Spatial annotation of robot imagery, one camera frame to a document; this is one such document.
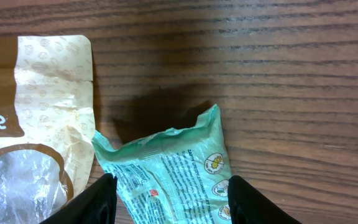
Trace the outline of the beige brown paper pouch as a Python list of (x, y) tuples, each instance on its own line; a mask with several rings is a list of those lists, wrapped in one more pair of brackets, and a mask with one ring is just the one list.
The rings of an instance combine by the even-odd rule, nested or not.
[(0, 223), (40, 223), (85, 189), (92, 59), (83, 35), (0, 37)]

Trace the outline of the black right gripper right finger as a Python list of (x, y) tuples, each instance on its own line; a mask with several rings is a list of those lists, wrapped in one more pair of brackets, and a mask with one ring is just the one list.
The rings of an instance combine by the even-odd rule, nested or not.
[(238, 175), (229, 179), (232, 224), (300, 224)]

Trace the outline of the teal white snack packet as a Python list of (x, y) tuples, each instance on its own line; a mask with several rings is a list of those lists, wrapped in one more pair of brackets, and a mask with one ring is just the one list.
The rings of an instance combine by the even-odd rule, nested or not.
[(92, 140), (106, 173), (136, 224), (230, 223), (232, 176), (218, 105), (190, 128), (170, 128), (114, 149), (97, 132)]

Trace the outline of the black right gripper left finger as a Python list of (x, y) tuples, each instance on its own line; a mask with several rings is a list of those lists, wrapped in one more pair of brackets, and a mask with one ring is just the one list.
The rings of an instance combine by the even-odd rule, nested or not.
[(41, 224), (114, 224), (116, 188), (117, 177), (106, 173)]

